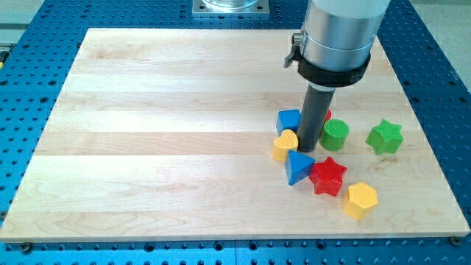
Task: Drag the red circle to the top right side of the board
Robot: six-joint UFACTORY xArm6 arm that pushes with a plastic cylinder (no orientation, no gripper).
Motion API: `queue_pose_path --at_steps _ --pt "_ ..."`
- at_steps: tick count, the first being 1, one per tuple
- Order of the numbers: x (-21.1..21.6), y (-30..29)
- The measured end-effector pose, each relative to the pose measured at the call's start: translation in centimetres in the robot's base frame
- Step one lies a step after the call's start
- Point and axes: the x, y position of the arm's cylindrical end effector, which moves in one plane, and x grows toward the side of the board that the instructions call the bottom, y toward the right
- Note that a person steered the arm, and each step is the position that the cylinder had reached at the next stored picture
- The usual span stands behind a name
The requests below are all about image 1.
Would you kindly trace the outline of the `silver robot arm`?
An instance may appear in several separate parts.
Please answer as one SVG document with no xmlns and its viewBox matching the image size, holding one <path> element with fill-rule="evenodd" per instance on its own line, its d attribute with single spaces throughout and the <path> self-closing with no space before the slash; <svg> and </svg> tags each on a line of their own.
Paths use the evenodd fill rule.
<svg viewBox="0 0 471 265">
<path fill-rule="evenodd" d="M 300 32 L 291 37 L 283 62 L 298 62 L 298 73 L 324 91 L 357 83 L 389 0 L 310 0 Z"/>
</svg>

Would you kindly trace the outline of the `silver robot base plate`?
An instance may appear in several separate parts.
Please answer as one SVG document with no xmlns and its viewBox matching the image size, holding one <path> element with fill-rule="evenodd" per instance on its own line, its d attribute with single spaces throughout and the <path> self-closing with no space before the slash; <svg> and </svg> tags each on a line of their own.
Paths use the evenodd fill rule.
<svg viewBox="0 0 471 265">
<path fill-rule="evenodd" d="M 193 0 L 191 11 L 193 17 L 270 14 L 269 0 Z"/>
</svg>

